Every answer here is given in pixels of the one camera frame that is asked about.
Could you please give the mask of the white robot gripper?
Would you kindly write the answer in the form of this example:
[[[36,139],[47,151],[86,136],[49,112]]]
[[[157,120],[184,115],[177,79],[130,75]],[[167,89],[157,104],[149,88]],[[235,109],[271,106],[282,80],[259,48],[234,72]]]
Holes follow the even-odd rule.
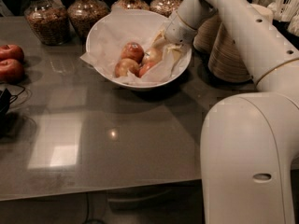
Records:
[[[197,34],[197,30],[187,25],[179,14],[174,11],[168,18],[164,30],[160,30],[153,38],[151,45],[154,48],[163,47],[168,43],[167,51],[173,56],[176,63],[183,54],[183,46],[175,44],[191,44]]]

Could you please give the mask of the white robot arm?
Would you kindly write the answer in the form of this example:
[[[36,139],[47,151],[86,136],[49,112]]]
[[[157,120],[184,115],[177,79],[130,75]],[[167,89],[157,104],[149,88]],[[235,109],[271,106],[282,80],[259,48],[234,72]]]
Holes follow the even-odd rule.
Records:
[[[225,98],[206,115],[200,141],[206,224],[295,224],[299,51],[247,0],[183,0],[164,26],[164,39],[190,43],[213,13],[256,91]]]

